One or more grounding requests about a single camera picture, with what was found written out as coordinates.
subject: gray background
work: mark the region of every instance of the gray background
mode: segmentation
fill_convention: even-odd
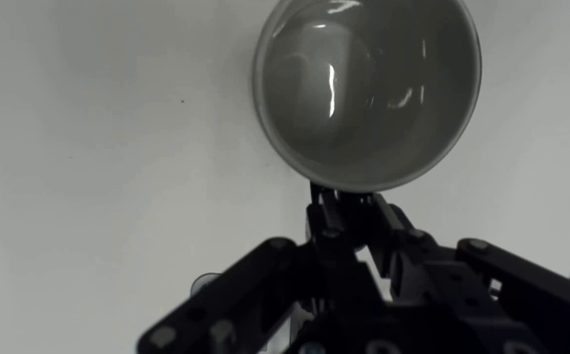
[[[307,183],[254,118],[273,0],[0,0],[0,354],[134,352],[267,236]],[[470,0],[474,122],[385,193],[444,244],[482,236],[570,274],[570,0]]]

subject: white wall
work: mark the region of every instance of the white wall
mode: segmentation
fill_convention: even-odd
[[[254,120],[273,0],[0,0],[0,354],[132,352],[202,272],[301,236],[307,185]],[[387,199],[452,244],[570,270],[570,0],[470,0],[483,95]]]

